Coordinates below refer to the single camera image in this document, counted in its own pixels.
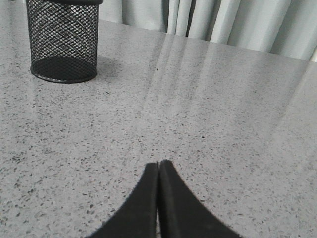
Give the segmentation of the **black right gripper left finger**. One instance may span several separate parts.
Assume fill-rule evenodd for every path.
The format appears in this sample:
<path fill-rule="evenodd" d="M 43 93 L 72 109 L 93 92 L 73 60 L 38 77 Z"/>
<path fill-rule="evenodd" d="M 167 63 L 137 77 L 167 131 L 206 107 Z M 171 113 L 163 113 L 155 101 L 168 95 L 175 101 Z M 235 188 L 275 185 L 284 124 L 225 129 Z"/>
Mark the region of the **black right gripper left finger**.
<path fill-rule="evenodd" d="M 91 238 L 154 238 L 159 168 L 147 163 L 136 187 L 119 210 Z"/>

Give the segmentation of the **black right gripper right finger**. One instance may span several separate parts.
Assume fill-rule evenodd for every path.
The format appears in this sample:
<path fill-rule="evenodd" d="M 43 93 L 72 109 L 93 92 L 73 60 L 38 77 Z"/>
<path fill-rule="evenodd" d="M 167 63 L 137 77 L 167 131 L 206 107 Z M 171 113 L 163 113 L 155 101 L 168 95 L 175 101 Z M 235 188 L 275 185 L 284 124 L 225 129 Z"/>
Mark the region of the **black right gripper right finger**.
<path fill-rule="evenodd" d="M 163 238 L 232 237 L 232 230 L 200 203 L 169 160 L 161 161 L 159 165 L 158 195 Z"/>

